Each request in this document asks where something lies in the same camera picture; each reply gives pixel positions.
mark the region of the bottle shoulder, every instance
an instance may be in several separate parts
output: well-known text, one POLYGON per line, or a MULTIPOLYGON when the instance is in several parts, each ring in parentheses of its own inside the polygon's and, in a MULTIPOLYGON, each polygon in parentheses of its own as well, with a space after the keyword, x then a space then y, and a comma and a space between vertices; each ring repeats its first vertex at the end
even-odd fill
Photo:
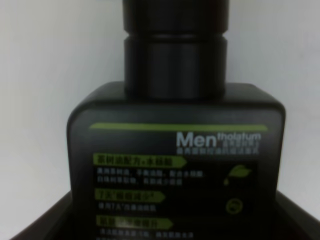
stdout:
POLYGON ((144 109, 144 112, 152 113, 154 111, 178 112, 184 109, 185 112, 196 113, 197 111, 214 111, 215 109, 228 110, 247 110, 247 109, 271 109, 279 112, 284 120, 286 111, 284 106, 270 94, 262 91, 252 84, 228 83, 226 92, 221 99, 199 99, 189 101, 159 101, 143 100, 130 98, 125 93, 124 83, 121 81, 109 82, 85 98, 72 112, 69 117, 68 125, 73 122, 77 116, 87 110, 117 109, 117 111, 138 112, 136 110, 144 109))
POLYGON ((227 83, 226 91, 220 99, 195 99, 184 101, 160 101, 134 99, 125 93, 124 82, 109 82, 93 91, 81 104, 86 103, 123 103, 123 104, 201 104, 201 105, 225 105, 225 104, 276 104, 274 97, 258 87, 247 83, 227 83))

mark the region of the dark container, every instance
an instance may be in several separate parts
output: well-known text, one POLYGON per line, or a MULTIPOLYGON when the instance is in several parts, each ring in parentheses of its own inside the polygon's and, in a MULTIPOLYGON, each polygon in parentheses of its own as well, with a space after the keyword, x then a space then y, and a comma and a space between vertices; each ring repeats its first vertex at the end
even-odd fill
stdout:
POLYGON ((225 84, 228 6, 123 0, 125 81, 67 126, 76 239, 269 239, 285 109, 225 84))

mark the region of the white background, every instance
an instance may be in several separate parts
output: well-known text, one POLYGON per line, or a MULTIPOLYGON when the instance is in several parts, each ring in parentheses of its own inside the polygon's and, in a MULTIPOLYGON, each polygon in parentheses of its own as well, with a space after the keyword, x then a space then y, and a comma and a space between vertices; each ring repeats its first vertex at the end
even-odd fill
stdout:
MULTIPOLYGON (((66 123, 123 79, 120 0, 0 0, 0 240, 70 190, 66 123)), ((287 109, 278 189, 320 219, 320 1, 231 0, 228 82, 287 109)))

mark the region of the black plastic bottle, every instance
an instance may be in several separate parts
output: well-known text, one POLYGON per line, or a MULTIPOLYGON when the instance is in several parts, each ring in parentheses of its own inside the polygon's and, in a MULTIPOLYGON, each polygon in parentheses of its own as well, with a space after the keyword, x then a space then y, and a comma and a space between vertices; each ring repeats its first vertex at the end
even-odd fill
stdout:
POLYGON ((229 1, 123 12, 125 80, 68 122, 75 239, 270 239, 285 109, 225 84, 229 1))

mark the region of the leaf icon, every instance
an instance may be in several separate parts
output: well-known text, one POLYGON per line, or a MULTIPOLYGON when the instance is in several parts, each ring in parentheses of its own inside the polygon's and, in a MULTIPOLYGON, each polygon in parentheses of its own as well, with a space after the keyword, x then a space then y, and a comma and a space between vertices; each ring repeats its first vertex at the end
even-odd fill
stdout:
POLYGON ((244 165, 237 165, 228 174, 228 177, 246 178, 252 172, 251 169, 246 168, 244 165))

